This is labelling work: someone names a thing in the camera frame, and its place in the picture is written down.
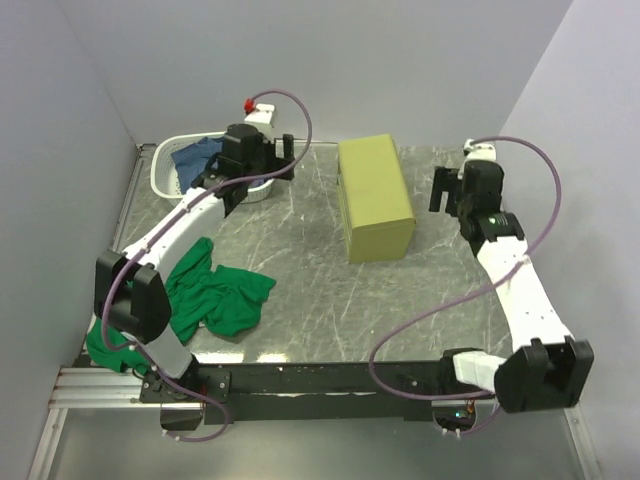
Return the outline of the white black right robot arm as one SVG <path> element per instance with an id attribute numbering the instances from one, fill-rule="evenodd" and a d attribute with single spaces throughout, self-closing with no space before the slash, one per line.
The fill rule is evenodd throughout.
<path id="1" fill-rule="evenodd" d="M 504 171 L 494 161 L 438 167 L 429 209 L 456 218 L 474 257 L 495 284 L 512 340 L 508 358 L 481 350 L 444 353 L 437 378 L 449 398 L 473 386 L 496 395 L 508 413 L 571 408 L 594 363 L 586 340 L 574 339 L 553 308 L 527 253 L 517 217 L 501 207 Z"/>

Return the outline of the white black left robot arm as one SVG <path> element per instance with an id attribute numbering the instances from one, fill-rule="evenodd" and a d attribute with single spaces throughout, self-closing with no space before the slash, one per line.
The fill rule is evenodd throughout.
<path id="1" fill-rule="evenodd" d="M 168 276 L 203 228 L 228 217 L 254 182 L 290 181 L 300 160 L 293 136 L 276 138 L 268 124 L 233 124 L 215 142 L 217 150 L 173 210 L 136 244 L 96 261 L 94 310 L 105 347 L 144 358 L 178 402 L 201 394 L 202 380 L 199 362 L 170 325 Z"/>

